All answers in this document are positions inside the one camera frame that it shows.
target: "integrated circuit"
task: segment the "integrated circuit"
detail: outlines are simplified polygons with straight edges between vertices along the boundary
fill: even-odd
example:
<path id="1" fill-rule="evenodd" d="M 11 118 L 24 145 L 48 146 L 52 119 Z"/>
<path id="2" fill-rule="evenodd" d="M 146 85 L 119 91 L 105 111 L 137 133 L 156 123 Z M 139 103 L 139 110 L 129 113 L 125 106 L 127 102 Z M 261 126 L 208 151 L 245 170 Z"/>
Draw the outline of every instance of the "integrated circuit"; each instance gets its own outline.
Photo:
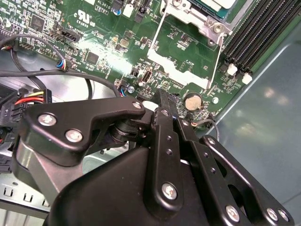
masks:
<path id="1" fill-rule="evenodd" d="M 96 55 L 95 53 L 89 52 L 87 55 L 86 61 L 92 65 L 97 64 L 99 56 Z"/>
<path id="2" fill-rule="evenodd" d="M 30 27 L 38 32 L 43 31 L 45 20 L 36 16 L 32 15 L 32 20 L 30 22 Z"/>

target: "ram slot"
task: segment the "ram slot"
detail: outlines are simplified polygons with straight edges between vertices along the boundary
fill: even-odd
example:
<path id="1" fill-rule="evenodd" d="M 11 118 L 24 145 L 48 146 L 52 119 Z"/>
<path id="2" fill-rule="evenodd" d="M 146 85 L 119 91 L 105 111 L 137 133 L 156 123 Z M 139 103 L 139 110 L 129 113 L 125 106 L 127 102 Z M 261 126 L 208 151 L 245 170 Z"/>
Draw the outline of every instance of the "ram slot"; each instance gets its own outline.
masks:
<path id="1" fill-rule="evenodd" d="M 264 34 L 253 39 L 246 48 L 244 52 L 245 54 L 243 53 L 239 56 L 238 60 L 243 62 L 243 65 L 248 63 L 250 58 L 256 54 L 260 46 L 263 45 L 263 42 L 267 40 L 274 31 L 277 30 L 280 24 L 285 22 L 287 17 L 290 16 L 289 13 L 293 10 L 294 6 L 295 2 L 291 2 L 290 4 L 286 5 L 279 12 L 275 13 L 275 17 L 272 17 L 271 20 L 269 20 L 265 26 L 262 27 L 261 32 Z"/>
<path id="2" fill-rule="evenodd" d="M 248 33 L 251 31 L 252 27 L 258 20 L 262 17 L 271 0 L 261 0 L 257 3 L 255 8 L 239 27 L 237 32 L 234 34 L 233 38 L 228 43 L 225 54 L 230 57 L 235 49 L 240 45 L 240 43 L 246 38 Z"/>
<path id="3" fill-rule="evenodd" d="M 278 12 L 286 0 L 273 0 L 273 2 L 268 6 L 264 15 L 260 17 L 258 22 L 254 24 L 252 29 L 250 30 L 246 39 L 240 43 L 239 47 L 235 50 L 234 54 L 231 56 L 238 62 L 240 61 L 241 56 L 247 51 L 247 48 L 252 44 L 252 42 L 261 34 L 265 25 L 270 21 L 276 12 Z"/>
<path id="4" fill-rule="evenodd" d="M 248 59 L 248 64 L 246 65 L 248 68 L 252 68 L 257 61 L 262 57 L 262 55 L 269 49 L 269 47 L 276 41 L 276 39 L 281 35 L 281 33 L 287 28 L 287 26 L 298 16 L 301 11 L 301 3 L 298 3 L 297 6 L 294 7 L 293 12 L 291 12 L 287 19 L 278 27 L 277 31 L 273 31 L 273 34 L 264 40 L 264 45 L 258 47 L 258 52 L 253 54 L 250 59 Z"/>

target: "wire bundle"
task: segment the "wire bundle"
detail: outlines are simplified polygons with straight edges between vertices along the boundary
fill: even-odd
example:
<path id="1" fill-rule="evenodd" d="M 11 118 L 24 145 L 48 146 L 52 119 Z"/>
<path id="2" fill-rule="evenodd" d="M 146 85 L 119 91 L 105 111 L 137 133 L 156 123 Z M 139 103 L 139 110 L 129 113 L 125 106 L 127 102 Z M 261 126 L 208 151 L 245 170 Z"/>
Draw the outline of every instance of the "wire bundle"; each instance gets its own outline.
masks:
<path id="1" fill-rule="evenodd" d="M 65 71 L 66 70 L 66 65 L 67 65 L 66 60 L 63 59 L 63 60 L 61 60 L 61 62 L 56 67 Z"/>
<path id="2" fill-rule="evenodd" d="M 122 97 L 126 97 L 126 94 L 124 93 L 124 90 L 123 90 L 123 89 L 120 90 L 120 95 L 121 95 Z"/>

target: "mounting hole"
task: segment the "mounting hole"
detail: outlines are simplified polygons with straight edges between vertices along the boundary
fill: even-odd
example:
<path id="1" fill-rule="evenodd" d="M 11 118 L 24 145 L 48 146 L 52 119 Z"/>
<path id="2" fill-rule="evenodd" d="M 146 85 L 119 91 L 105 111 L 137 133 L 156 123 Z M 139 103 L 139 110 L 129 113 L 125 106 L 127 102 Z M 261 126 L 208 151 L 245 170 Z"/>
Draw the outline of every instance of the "mounting hole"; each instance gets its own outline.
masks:
<path id="1" fill-rule="evenodd" d="M 169 113 L 167 110 L 161 110 L 162 114 L 164 114 L 165 116 L 169 116 Z"/>
<path id="2" fill-rule="evenodd" d="M 168 150 L 166 151 L 166 153 L 167 153 L 168 155 L 172 155 L 172 154 L 173 154 L 173 151 L 172 151 L 171 149 L 168 149 Z"/>
<path id="3" fill-rule="evenodd" d="M 140 103 L 138 103 L 138 102 L 133 102 L 133 106 L 134 106 L 135 108 L 138 108 L 138 109 L 141 109 L 141 108 L 142 108 L 141 105 L 140 105 Z"/>

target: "black cable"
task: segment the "black cable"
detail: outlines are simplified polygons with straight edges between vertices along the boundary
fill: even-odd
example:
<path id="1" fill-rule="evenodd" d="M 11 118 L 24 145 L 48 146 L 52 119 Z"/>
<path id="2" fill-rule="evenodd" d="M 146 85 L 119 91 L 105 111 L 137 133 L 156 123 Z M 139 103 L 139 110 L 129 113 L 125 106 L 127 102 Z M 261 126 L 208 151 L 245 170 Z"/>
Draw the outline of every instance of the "black cable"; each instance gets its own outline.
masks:
<path id="1" fill-rule="evenodd" d="M 92 84 L 91 81 L 89 79 L 85 79 L 87 86 L 88 86 L 88 100 L 92 100 L 93 97 L 93 90 L 92 90 Z"/>
<path id="2" fill-rule="evenodd" d="M 62 59 L 64 60 L 64 57 L 63 55 L 53 46 L 51 45 L 49 42 L 47 42 L 46 40 L 40 38 L 40 37 L 36 37 L 34 35 L 31 35 L 31 34 L 13 34 L 7 38 L 4 38 L 2 40 L 0 40 L 0 47 L 5 45 L 6 43 L 10 42 L 10 41 L 13 41 L 17 38 L 32 38 L 32 39 L 35 39 L 35 40 L 39 40 L 40 42 L 43 42 L 45 45 L 48 45 L 50 48 L 52 48 L 52 50 Z"/>
<path id="3" fill-rule="evenodd" d="M 61 70 L 45 70 L 45 71 L 34 71 L 34 72 L 0 71 L 0 77 L 32 77 L 32 76 L 44 76 L 44 75 L 69 75 L 69 76 L 75 76 L 75 77 L 93 80 L 100 84 L 105 85 L 106 87 L 108 87 L 114 92 L 116 97 L 120 97 L 119 91 L 113 83 L 111 83 L 106 79 L 91 74 L 83 74 L 78 72 L 63 72 Z"/>
<path id="4" fill-rule="evenodd" d="M 14 51 L 12 48 L 10 49 L 10 56 L 11 59 L 13 60 L 14 64 L 16 65 L 16 67 L 21 71 L 21 72 L 26 72 L 27 70 L 21 65 L 17 52 Z M 37 77 L 28 77 L 40 90 L 45 90 L 47 89 L 45 84 L 38 79 Z"/>

